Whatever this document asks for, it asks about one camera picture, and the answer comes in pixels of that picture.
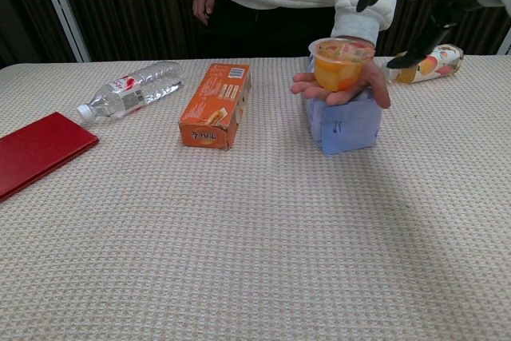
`orange box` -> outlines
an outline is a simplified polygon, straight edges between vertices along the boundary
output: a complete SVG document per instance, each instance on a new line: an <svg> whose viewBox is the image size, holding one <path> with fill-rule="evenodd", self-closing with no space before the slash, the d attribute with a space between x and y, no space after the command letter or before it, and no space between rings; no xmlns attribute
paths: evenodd
<svg viewBox="0 0 511 341"><path fill-rule="evenodd" d="M183 144L231 148L251 87L249 65L212 63L181 115Z"/></svg>

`plastic cup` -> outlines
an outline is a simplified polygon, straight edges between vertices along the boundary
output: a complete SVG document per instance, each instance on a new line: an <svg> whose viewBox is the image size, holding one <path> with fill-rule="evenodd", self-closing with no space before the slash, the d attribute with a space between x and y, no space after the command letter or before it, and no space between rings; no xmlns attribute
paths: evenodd
<svg viewBox="0 0 511 341"><path fill-rule="evenodd" d="M314 55L316 81L332 92L349 89L363 66L374 57L374 47L363 40L324 38L309 45Z"/></svg>

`dark curtain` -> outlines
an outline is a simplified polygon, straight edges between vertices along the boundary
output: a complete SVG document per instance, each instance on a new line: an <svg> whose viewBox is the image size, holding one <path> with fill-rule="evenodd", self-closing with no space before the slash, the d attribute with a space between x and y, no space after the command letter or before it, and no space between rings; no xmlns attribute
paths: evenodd
<svg viewBox="0 0 511 341"><path fill-rule="evenodd" d="M0 0L0 68L75 61L51 0Z"/></svg>
<svg viewBox="0 0 511 341"><path fill-rule="evenodd" d="M201 24L192 0L69 0L93 61L193 58ZM0 65L74 61L50 0L0 0ZM377 55L410 47L429 15L425 0L398 0ZM445 39L467 54L495 54L511 19L503 8L468 13Z"/></svg>
<svg viewBox="0 0 511 341"><path fill-rule="evenodd" d="M69 0L93 61L190 58L193 0Z"/></svg>
<svg viewBox="0 0 511 341"><path fill-rule="evenodd" d="M427 0L398 0L391 28L380 33L377 55L394 56L408 50L424 28L430 11ZM503 7L470 11L443 42L462 48L466 54L493 55L510 26L511 18Z"/></svg>

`red folder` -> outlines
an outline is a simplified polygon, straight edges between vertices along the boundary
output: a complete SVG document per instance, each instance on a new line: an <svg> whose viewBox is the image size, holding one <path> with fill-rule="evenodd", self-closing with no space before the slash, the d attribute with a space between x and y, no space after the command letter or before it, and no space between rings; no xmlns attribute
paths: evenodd
<svg viewBox="0 0 511 341"><path fill-rule="evenodd" d="M0 201L98 141L92 133L58 112L0 138Z"/></svg>

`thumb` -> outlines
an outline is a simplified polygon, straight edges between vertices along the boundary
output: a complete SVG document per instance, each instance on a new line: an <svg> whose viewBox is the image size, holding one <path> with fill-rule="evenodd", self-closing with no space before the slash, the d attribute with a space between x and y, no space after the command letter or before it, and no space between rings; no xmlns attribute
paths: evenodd
<svg viewBox="0 0 511 341"><path fill-rule="evenodd" d="M385 75L380 69L375 70L370 78L369 84L373 89L374 99L376 103L383 109L390 108L390 95L386 87Z"/></svg>
<svg viewBox="0 0 511 341"><path fill-rule="evenodd" d="M215 0L206 0L206 13L212 14L215 8Z"/></svg>

